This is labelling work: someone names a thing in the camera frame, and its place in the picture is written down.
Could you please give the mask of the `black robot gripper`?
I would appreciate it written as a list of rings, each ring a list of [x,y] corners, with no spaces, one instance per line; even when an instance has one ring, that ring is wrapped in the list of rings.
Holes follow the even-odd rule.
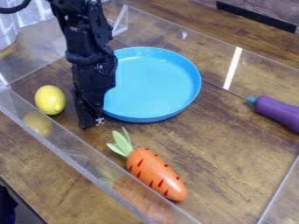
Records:
[[[117,86],[118,57],[105,56],[90,65],[73,65],[73,81],[77,95],[79,126],[87,129],[105,123],[105,117],[97,117],[105,107],[107,91]]]

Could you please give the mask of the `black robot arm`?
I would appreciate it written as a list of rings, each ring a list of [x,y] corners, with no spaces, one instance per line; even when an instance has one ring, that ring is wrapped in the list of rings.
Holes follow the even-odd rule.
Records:
[[[118,57],[101,0],[49,0],[67,42],[79,126],[103,123],[105,97],[117,86]]]

